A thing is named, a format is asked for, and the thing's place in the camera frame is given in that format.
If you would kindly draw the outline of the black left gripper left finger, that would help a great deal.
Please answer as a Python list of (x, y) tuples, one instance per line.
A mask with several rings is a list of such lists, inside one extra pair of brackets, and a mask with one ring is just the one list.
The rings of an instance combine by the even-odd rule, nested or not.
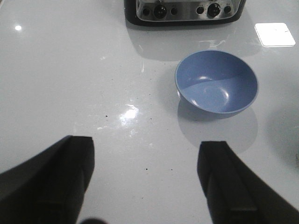
[(66, 136), (0, 175), (2, 224), (74, 224), (95, 165), (91, 137)]

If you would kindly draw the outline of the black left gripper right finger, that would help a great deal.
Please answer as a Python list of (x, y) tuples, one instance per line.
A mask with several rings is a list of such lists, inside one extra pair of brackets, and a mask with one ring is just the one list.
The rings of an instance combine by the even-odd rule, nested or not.
[(203, 141), (197, 172), (214, 224), (297, 224), (299, 211), (261, 180), (225, 141)]

